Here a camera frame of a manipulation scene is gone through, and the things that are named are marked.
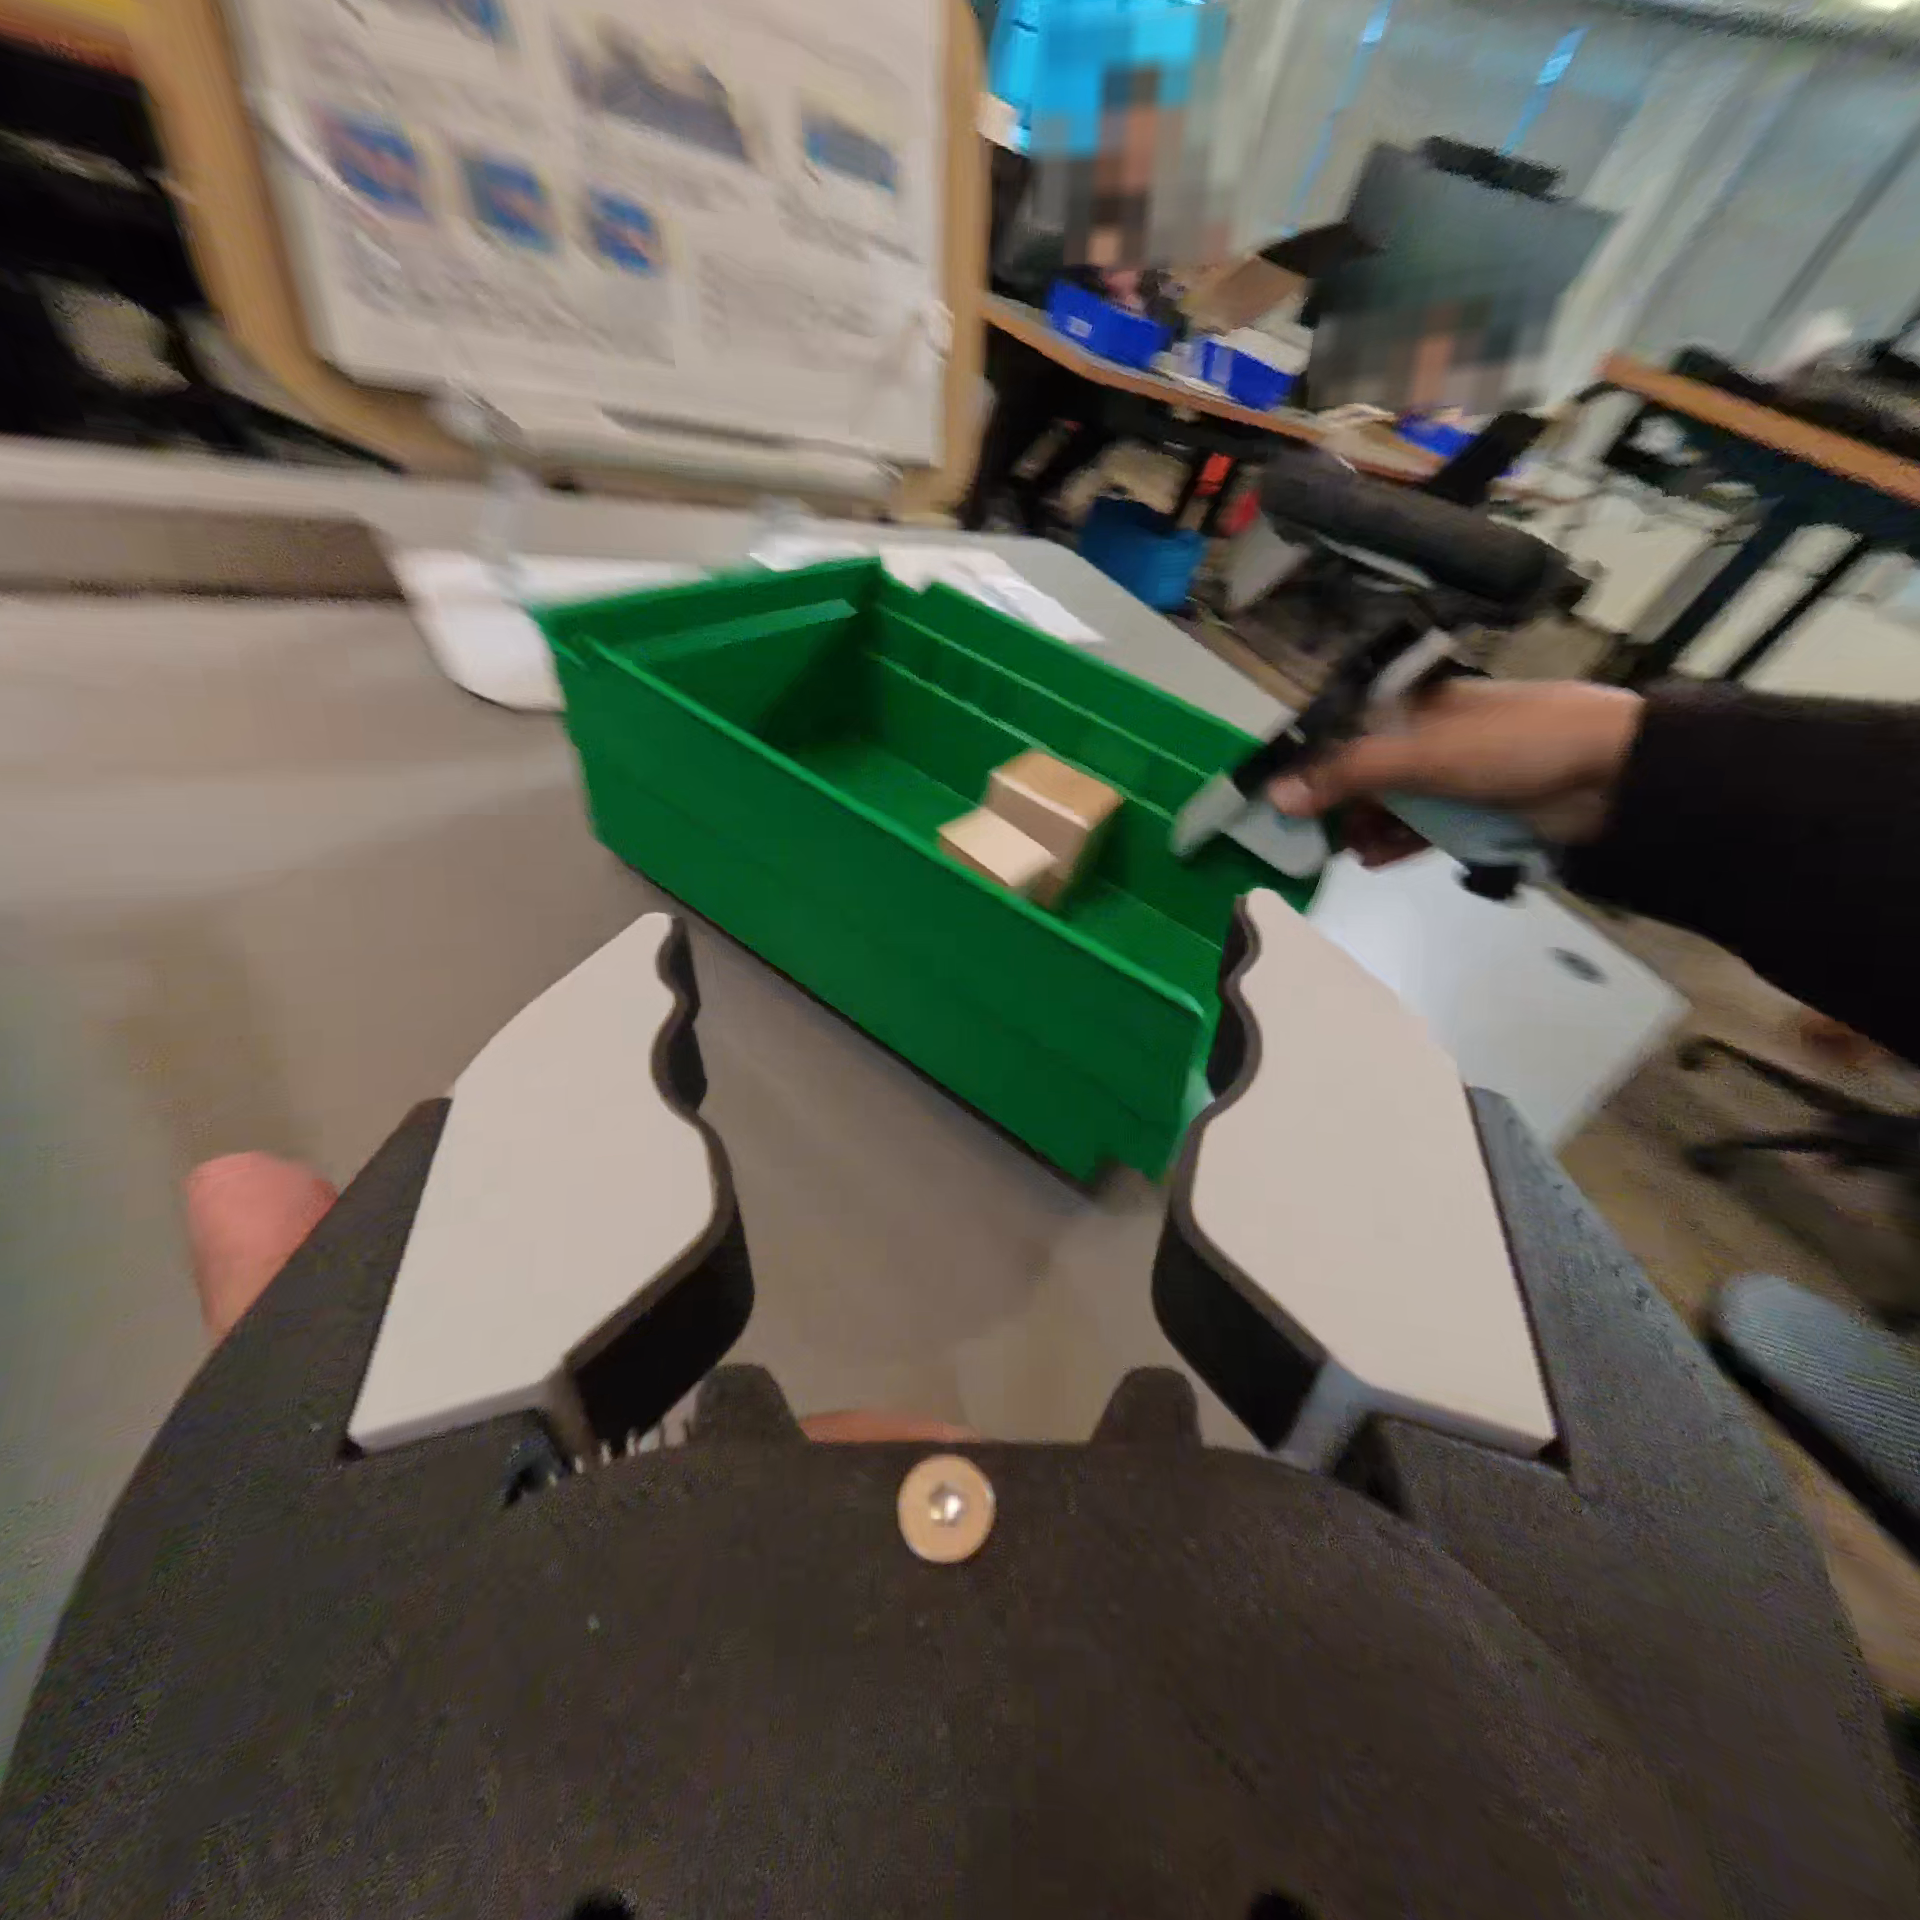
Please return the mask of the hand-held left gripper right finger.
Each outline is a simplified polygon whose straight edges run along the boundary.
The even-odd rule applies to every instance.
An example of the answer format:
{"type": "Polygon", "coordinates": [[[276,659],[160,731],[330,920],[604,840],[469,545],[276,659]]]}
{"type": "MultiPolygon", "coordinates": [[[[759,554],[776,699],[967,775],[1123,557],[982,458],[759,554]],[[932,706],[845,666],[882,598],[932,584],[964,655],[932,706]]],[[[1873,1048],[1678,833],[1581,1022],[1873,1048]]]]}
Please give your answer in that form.
{"type": "Polygon", "coordinates": [[[1276,893],[1230,905],[1205,1084],[1151,1306],[1255,1447],[1335,1470],[1369,1423],[1404,1421],[1552,1456],[1472,1098],[1429,1022],[1276,893]]]}

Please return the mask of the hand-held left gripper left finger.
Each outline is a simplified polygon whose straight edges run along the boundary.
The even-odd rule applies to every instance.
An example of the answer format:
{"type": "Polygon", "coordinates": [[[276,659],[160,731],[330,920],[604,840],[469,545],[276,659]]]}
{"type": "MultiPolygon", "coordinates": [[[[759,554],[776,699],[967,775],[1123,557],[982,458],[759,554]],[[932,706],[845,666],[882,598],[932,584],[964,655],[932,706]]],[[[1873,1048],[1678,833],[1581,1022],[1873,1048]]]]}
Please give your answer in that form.
{"type": "Polygon", "coordinates": [[[568,1459],[664,1442],[752,1274],[702,1122],[690,928],[646,911],[454,1080],[347,1411],[361,1456],[536,1421],[568,1459]]]}

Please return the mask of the large wooden block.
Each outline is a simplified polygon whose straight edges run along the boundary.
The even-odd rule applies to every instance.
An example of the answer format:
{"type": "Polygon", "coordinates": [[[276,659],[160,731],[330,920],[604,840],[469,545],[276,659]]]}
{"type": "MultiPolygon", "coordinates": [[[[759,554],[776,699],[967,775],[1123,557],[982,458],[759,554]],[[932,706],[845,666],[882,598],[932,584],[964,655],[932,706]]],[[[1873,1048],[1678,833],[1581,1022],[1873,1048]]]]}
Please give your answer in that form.
{"type": "Polygon", "coordinates": [[[1064,897],[1096,861],[1123,798],[1057,755],[1022,748],[987,775],[982,808],[1045,845],[1045,897],[1064,897]]]}

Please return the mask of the medium wooden block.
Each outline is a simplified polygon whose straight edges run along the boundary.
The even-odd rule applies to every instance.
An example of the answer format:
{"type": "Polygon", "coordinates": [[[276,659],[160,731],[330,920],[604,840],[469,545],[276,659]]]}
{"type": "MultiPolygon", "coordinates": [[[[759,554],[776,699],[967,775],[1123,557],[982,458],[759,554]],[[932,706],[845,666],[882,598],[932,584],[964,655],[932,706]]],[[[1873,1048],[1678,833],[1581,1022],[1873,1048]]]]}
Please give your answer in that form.
{"type": "Polygon", "coordinates": [[[1057,905],[1070,888],[1070,861],[1054,855],[1038,834],[1022,825],[1005,823],[995,808],[971,808],[950,814],[936,833],[936,845],[945,861],[967,869],[971,878],[1031,903],[1031,905],[1057,905]]]}

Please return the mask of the green plastic bin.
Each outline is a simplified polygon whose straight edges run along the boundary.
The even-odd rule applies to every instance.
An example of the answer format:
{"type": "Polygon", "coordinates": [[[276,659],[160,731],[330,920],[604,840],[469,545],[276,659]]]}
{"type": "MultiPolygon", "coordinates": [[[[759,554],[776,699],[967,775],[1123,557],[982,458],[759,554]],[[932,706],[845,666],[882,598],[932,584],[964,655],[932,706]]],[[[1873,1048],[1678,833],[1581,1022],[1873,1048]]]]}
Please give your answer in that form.
{"type": "Polygon", "coordinates": [[[1070,1183],[1167,1178],[1205,1094],[1230,903],[1316,893],[1238,840],[1168,854],[1244,731],[882,557],[529,617],[616,861],[1070,1183]],[[1057,905],[936,845],[1022,748],[1118,798],[1057,905]]]}

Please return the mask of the person's right forearm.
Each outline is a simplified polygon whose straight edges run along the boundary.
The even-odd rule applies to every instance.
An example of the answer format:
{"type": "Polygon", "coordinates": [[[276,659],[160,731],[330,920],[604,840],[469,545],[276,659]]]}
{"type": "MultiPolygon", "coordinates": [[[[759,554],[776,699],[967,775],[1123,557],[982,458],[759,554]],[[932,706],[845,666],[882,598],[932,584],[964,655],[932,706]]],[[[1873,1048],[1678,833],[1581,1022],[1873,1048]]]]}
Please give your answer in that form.
{"type": "Polygon", "coordinates": [[[1560,878],[1920,1057],[1920,713],[1667,682],[1560,878]]]}

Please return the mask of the person's right hand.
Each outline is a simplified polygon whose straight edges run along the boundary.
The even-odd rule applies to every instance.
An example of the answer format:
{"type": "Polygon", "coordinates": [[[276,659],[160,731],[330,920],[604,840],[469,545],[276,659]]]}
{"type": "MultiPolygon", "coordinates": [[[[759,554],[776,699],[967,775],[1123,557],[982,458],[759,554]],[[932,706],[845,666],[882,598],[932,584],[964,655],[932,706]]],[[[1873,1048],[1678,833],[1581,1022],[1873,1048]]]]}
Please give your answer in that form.
{"type": "Polygon", "coordinates": [[[1281,814],[1335,814],[1360,869],[1429,854],[1387,798],[1510,812],[1544,845],[1590,845],[1609,823],[1646,699],[1603,682],[1446,677],[1380,731],[1267,784],[1281,814]]]}

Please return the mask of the person's left hand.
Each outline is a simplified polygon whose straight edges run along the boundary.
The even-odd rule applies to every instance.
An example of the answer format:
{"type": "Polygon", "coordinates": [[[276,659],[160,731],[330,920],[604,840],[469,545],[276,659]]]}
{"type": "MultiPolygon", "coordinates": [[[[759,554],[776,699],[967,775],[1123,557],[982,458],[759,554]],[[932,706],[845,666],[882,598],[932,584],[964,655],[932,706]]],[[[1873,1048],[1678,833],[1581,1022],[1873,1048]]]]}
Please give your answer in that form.
{"type": "Polygon", "coordinates": [[[276,1265],[337,1202],[337,1184],[309,1166],[245,1150],[185,1172],[182,1229],[204,1334],[218,1350],[240,1319],[265,1298],[276,1265]]]}

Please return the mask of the blue tote bag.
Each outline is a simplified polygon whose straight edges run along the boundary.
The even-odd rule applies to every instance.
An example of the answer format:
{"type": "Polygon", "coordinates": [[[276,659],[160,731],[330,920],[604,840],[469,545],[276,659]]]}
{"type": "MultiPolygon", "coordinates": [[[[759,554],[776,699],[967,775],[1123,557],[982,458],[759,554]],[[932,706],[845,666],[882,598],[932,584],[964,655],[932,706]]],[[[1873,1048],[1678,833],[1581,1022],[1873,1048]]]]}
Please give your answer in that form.
{"type": "Polygon", "coordinates": [[[1211,535],[1134,498],[1096,498],[1078,517],[1078,557],[1157,615],[1180,615],[1211,535]]]}

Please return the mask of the cluttered wooden background table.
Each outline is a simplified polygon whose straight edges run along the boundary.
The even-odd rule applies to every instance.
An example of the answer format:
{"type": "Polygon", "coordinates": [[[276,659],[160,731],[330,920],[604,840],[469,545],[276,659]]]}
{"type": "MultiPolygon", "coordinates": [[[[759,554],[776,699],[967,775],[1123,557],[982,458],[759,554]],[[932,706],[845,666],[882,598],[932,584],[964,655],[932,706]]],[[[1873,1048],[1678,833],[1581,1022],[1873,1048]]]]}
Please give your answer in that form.
{"type": "Polygon", "coordinates": [[[1168,378],[1162,369],[1112,365],[1105,356],[1089,356],[1070,333],[1057,333],[1045,320],[1045,312],[1005,298],[1005,293],[982,298],[982,326],[995,333],[1018,340],[1022,350],[1045,356],[1049,365],[1070,369],[1073,378],[1082,378],[1105,397],[1123,397],[1138,409],[1157,409],[1162,420],[1211,420],[1230,443],[1255,443],[1255,448],[1269,448],[1269,443],[1310,448],[1310,453],[1327,453],[1327,458],[1335,458],[1369,479],[1399,481],[1399,487],[1416,487],[1446,466],[1443,453],[1404,443],[1387,420],[1358,420],[1358,424],[1349,420],[1342,424],[1327,415],[1304,415],[1292,404],[1244,409],[1211,387],[1168,378]]]}

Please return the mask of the laminated paper sheet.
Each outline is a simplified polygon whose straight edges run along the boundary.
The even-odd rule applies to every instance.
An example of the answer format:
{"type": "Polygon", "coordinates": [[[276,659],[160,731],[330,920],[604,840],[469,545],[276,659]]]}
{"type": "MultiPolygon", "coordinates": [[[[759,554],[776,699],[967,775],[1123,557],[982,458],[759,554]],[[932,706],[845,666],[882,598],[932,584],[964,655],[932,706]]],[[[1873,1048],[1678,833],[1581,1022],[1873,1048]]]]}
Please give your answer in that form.
{"type": "Polygon", "coordinates": [[[964,545],[876,545],[876,535],[813,535],[813,534],[763,534],[749,547],[749,564],[763,573],[801,573],[819,564],[865,564],[876,557],[889,584],[925,592],[950,586],[978,608],[1018,617],[1057,644],[1105,644],[1078,615],[1031,586],[1013,564],[964,547],[964,545]]]}

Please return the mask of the stack of blue bins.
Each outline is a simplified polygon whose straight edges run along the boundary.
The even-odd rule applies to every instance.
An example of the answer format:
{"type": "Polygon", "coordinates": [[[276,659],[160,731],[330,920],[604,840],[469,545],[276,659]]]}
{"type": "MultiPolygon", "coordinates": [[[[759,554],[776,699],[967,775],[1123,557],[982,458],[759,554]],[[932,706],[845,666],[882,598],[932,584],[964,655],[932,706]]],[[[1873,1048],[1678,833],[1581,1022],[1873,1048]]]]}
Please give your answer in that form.
{"type": "Polygon", "coordinates": [[[1064,333],[1105,365],[1185,378],[1260,415],[1292,404],[1297,390],[1297,369],[1281,369],[1276,340],[1244,331],[1175,340],[1175,326],[1112,303],[1111,293],[1096,293],[1073,278],[1049,283],[1045,320],[1054,326],[1054,333],[1064,333]]]}

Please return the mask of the grey mesh office chair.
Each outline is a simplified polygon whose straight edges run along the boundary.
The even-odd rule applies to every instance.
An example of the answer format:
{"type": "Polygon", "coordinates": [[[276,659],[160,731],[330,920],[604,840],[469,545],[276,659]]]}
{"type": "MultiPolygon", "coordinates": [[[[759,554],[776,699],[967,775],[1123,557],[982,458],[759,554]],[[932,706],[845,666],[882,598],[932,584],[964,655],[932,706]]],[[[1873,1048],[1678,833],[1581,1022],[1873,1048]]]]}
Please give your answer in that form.
{"type": "Polygon", "coordinates": [[[1908,1338],[1787,1275],[1730,1275],[1714,1293],[1707,1354],[1902,1554],[1920,1549],[1908,1338]]]}

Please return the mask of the white tablet stand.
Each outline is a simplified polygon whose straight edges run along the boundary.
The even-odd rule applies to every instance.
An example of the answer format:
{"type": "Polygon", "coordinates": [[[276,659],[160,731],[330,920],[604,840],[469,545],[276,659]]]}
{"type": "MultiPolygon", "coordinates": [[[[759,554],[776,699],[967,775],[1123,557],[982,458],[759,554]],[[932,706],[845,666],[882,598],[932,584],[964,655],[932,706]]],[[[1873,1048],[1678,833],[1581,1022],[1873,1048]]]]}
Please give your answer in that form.
{"type": "Polygon", "coordinates": [[[381,535],[390,576],[416,615],[443,682],[492,708],[560,713],[560,682],[542,624],[527,615],[522,521],[542,498],[522,424],[469,378],[428,399],[433,424],[481,458],[487,487],[467,547],[405,547],[381,535]]]}

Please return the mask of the illustrated instruction sheet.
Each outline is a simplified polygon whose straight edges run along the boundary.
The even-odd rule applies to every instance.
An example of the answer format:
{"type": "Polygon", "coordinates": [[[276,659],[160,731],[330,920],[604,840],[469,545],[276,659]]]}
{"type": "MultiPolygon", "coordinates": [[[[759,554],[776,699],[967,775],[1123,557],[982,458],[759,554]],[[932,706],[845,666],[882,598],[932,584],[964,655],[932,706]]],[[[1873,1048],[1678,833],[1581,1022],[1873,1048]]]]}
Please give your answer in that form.
{"type": "Polygon", "coordinates": [[[220,8],[315,356],[542,453],[945,453],[943,8],[220,8]]]}

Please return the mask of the instruction sheet on stand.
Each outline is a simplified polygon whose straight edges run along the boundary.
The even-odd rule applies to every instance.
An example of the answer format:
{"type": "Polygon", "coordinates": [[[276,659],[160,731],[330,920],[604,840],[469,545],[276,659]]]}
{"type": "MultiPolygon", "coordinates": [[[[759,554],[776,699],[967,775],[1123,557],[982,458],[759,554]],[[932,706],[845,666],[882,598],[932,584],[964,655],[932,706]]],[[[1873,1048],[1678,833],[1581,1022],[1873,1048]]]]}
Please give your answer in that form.
{"type": "Polygon", "coordinates": [[[467,399],[421,399],[361,387],[319,362],[292,261],[276,233],[265,143],[270,111],[248,109],[245,67],[226,42],[220,8],[152,0],[133,8],[126,48],[145,86],[173,209],[185,254],[226,331],[232,350],[292,399],[292,409],[368,453],[416,481],[481,481],[492,461],[536,481],[693,505],[749,505],[759,498],[803,502],[835,517],[943,517],[978,453],[982,378],[982,291],[987,291],[987,157],[971,126],[982,81],[982,37],[971,8],[936,8],[943,24],[943,303],[950,316],[943,369],[943,458],[932,466],[882,466],[850,453],[819,453],[763,434],[699,434],[670,420],[568,415],[555,448],[529,448],[522,415],[503,433],[477,420],[467,399]]]}

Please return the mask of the wooden table with black frame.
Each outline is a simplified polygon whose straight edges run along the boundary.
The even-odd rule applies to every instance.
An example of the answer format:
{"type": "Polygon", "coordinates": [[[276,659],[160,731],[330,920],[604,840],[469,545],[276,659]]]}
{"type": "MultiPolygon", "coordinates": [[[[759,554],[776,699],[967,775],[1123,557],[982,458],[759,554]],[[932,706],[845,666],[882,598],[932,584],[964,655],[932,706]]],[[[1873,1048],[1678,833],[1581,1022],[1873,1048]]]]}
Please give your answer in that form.
{"type": "Polygon", "coordinates": [[[1859,564],[1913,564],[1920,466],[1908,458],[1839,434],[1832,424],[1784,415],[1777,404],[1716,390],[1707,378],[1654,369],[1632,356],[1600,362],[1600,390],[1619,390],[1646,415],[1686,424],[1707,448],[1707,461],[1750,490],[1750,517],[1743,534],[1723,535],[1725,557],[1714,573],[1702,557],[1690,564],[1690,598],[1654,633],[1619,641],[1600,668],[1603,682],[1646,691],[1671,677],[1686,651],[1801,534],[1844,534],[1849,545],[1760,641],[1745,641],[1725,668],[1716,668],[1723,682],[1743,682],[1750,668],[1762,668],[1787,644],[1787,633],[1844,586],[1859,564]]]}

